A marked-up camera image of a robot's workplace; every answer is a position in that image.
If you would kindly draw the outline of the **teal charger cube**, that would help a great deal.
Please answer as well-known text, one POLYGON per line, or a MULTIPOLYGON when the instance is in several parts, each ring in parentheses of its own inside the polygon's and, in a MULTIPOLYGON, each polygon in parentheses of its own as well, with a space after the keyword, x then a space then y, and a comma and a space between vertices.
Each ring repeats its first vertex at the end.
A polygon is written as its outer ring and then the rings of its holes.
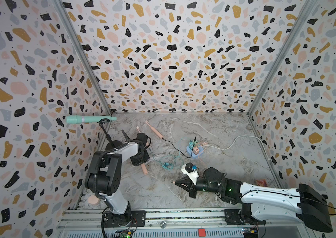
POLYGON ((189 144, 188 144, 187 149, 188 150, 192 150, 193 147, 194 147, 194 142, 190 141, 189 144))

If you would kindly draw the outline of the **pink toothbrush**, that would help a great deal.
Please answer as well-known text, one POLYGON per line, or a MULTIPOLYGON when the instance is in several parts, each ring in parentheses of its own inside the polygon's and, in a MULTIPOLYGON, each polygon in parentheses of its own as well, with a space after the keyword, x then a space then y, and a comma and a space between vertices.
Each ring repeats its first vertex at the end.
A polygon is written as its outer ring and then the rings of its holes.
POLYGON ((147 175, 148 171, 147 171, 146 165, 145 164, 141 164, 140 166, 142 168, 142 171, 143 171, 144 175, 147 175))
POLYGON ((149 136, 147 136, 145 133, 143 133, 139 126, 136 127, 137 128, 137 131, 138 131, 138 134, 137 134, 137 140, 140 140, 143 142, 145 148, 148 148, 150 143, 151 143, 151 139, 149 136))
POLYGON ((147 125, 149 126, 149 128, 151 129, 151 131, 152 131, 158 138, 160 138, 160 139, 163 139, 163 138, 164 138, 163 135, 162 135, 157 129, 155 129, 153 126, 151 126, 151 125, 149 124, 148 121, 145 121, 145 124, 147 124, 147 125))

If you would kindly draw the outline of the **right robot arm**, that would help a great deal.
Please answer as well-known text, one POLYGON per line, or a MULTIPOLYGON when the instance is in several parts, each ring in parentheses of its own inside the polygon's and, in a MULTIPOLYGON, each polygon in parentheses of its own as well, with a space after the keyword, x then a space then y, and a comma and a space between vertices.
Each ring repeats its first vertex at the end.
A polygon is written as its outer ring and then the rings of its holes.
POLYGON ((202 175, 192 163, 181 169, 184 177, 174 184, 196 198, 198 192, 214 193, 221 201, 237 205, 225 210, 227 225, 265 225, 268 220, 301 222, 322 233, 333 231, 327 200, 306 184, 298 188, 271 188, 227 178, 210 167, 202 175))

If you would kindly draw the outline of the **pink charger cube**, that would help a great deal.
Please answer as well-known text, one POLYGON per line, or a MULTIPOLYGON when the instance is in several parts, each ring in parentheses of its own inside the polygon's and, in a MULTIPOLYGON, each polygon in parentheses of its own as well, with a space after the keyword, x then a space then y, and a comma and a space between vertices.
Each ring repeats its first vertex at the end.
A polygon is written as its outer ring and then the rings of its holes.
POLYGON ((199 152, 200 152, 200 150, 199 150, 199 148, 198 148, 197 146, 193 147, 193 153, 194 153, 195 155, 198 155, 199 152))

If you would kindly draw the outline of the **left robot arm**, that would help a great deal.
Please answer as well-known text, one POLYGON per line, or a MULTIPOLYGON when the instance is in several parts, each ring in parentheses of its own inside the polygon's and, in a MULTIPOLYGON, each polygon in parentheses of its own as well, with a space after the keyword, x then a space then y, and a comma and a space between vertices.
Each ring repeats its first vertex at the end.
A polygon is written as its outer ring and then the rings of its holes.
POLYGON ((124 132, 126 142, 112 141, 106 134, 109 143, 105 151, 94 153, 85 178, 85 187, 105 202, 107 208, 102 212, 101 228, 139 228, 145 226, 145 211, 133 211, 118 189, 121 182, 122 164, 130 160, 133 166, 147 162, 147 152, 151 138, 138 133, 136 139, 130 139, 124 132))

